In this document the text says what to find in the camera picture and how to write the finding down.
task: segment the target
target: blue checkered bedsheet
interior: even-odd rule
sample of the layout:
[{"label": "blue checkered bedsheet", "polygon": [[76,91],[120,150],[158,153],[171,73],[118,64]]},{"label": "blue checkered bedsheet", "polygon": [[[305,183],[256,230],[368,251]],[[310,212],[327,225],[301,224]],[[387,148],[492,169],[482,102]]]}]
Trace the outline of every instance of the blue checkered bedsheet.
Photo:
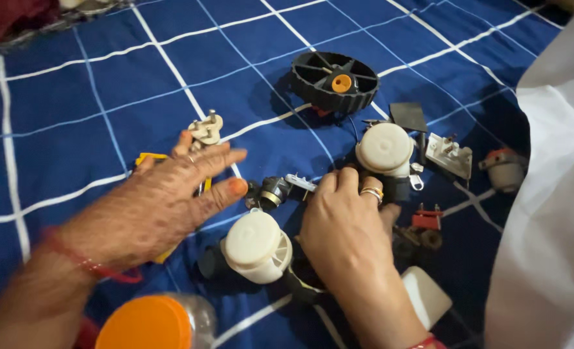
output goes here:
[{"label": "blue checkered bedsheet", "polygon": [[[431,131],[457,133],[473,149],[470,191],[426,171],[400,224],[420,202],[447,210],[443,247],[422,265],[454,302],[433,331],[453,347],[480,346],[513,198],[494,194],[476,162],[504,145],[530,151],[514,88],[562,29],[546,10],[513,0],[155,0],[0,57],[0,290],[43,227],[124,181],[140,152],[168,153],[207,109],[223,117],[223,137],[248,149],[233,169],[246,179],[317,178],[342,166],[355,143],[352,125],[298,108],[304,102],[289,91],[291,61],[316,49],[380,75],[374,104],[353,115],[360,134],[360,121],[387,118],[389,103],[415,101]],[[272,216],[293,236],[302,210],[289,201]],[[210,219],[166,265],[143,266],[142,284],[101,283],[87,314],[102,323],[132,297],[192,292],[215,306],[224,348],[357,347],[331,300],[305,307],[279,283],[199,276],[199,253],[245,212],[240,202]]]}]

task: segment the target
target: white plastic container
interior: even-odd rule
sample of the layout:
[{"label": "white plastic container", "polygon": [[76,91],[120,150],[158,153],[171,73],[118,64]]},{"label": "white plastic container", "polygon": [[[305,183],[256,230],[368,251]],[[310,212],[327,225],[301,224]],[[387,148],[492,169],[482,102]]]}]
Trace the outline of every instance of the white plastic container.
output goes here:
[{"label": "white plastic container", "polygon": [[289,237],[274,218],[255,209],[231,227],[221,250],[231,269],[257,284],[282,277],[293,254]]},{"label": "white plastic container", "polygon": [[411,266],[401,275],[410,301],[418,320],[429,331],[433,325],[446,313],[453,301],[446,293],[431,279],[424,270],[418,266]]},{"label": "white plastic container", "polygon": [[367,170],[385,176],[410,175],[414,144],[407,132],[394,123],[378,123],[356,144],[358,162]]}]

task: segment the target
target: ring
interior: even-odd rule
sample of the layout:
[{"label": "ring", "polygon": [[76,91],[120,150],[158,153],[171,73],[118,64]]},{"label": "ring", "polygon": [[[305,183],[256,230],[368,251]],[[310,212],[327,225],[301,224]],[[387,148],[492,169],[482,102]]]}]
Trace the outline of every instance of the ring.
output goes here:
[{"label": "ring", "polygon": [[384,199],[384,193],[382,193],[381,189],[376,187],[364,187],[362,190],[360,190],[360,195],[364,193],[373,194],[377,198],[377,205],[379,206],[382,204],[382,199]]}]

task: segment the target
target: orange nail polish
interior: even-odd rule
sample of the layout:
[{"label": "orange nail polish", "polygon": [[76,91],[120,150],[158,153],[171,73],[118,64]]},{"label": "orange nail polish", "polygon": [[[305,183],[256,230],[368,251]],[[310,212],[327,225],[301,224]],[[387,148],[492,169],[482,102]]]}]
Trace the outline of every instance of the orange nail polish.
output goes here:
[{"label": "orange nail polish", "polygon": [[229,179],[229,190],[233,195],[244,195],[248,192],[248,183],[244,179]]}]

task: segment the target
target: white fabric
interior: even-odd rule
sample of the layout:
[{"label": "white fabric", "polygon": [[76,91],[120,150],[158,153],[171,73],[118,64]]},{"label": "white fabric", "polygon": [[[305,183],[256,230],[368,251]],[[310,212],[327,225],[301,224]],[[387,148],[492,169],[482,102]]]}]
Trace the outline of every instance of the white fabric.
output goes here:
[{"label": "white fabric", "polygon": [[574,19],[517,88],[531,157],[495,261],[485,344],[574,348]]}]

